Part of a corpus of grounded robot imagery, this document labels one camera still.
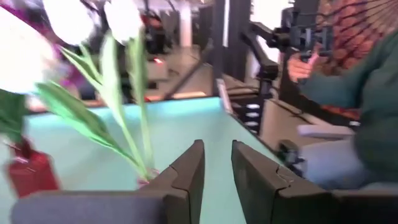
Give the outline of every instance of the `white tulip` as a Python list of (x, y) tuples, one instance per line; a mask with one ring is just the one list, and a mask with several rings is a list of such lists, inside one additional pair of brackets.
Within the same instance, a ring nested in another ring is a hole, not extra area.
[(54, 74), (58, 60), (52, 44), (31, 26), (0, 8), (0, 89), (32, 93)]
[(54, 33), (65, 43), (79, 45), (95, 33), (95, 23), (80, 0), (43, 0)]
[(134, 0), (112, 0), (104, 5), (106, 20), (113, 37), (121, 44), (138, 37), (143, 27), (141, 14)]

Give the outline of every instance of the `hand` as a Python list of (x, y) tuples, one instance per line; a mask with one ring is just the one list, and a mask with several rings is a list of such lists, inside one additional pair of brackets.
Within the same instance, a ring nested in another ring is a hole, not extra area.
[(307, 63), (300, 60), (300, 54), (293, 54), (287, 62), (287, 71), (290, 79), (297, 83), (297, 80), (309, 78), (315, 62), (318, 60), (318, 50), (315, 49)]

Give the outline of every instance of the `green sleeve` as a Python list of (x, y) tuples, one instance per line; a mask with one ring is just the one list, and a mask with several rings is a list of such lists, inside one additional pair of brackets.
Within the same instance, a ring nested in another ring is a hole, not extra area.
[(303, 85), (299, 85), (302, 94), (320, 105), (357, 108), (360, 103), (358, 96), (361, 94), (368, 74), (380, 66), (387, 55), (384, 49), (391, 49), (389, 43), (397, 36), (397, 33), (393, 32), (378, 42), (367, 57), (341, 76), (327, 77), (320, 72), (313, 72)]

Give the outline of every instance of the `vase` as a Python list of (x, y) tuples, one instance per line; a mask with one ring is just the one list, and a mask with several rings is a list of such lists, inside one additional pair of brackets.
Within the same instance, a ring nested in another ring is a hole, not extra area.
[(149, 180), (145, 180), (143, 178), (138, 178), (137, 179), (137, 183), (138, 183), (138, 188), (139, 189), (141, 189), (141, 188), (145, 187), (146, 185), (148, 185), (151, 180), (155, 179), (159, 175), (159, 171), (157, 169), (151, 169), (149, 172), (150, 172), (150, 175), (153, 178), (151, 178)]
[(59, 190), (50, 156), (36, 151), (24, 138), (19, 144), (8, 144), (13, 158), (7, 165), (7, 174), (18, 197), (43, 190)]

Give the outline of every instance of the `table surface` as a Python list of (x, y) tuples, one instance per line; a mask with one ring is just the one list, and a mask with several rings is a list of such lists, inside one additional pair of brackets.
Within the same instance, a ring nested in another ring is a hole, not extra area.
[[(245, 223), (233, 179), (232, 141), (242, 141), (276, 161), (275, 156), (223, 111), (219, 98), (151, 103), (148, 110), (158, 170), (167, 168), (194, 140), (202, 139), (205, 143), (205, 188), (200, 223)], [(110, 111), (106, 108), (93, 111), (106, 121), (121, 145), (126, 146)], [(126, 106), (126, 113), (132, 135), (140, 147), (139, 108)], [(66, 190), (134, 190), (137, 187), (136, 175), (129, 163), (84, 138), (52, 114), (29, 117), (27, 134), (38, 150), (53, 157), (55, 170)], [(9, 151), (1, 145), (0, 164), (9, 158)], [(9, 223), (9, 212), (15, 201), (4, 172), (0, 172), (0, 223)]]

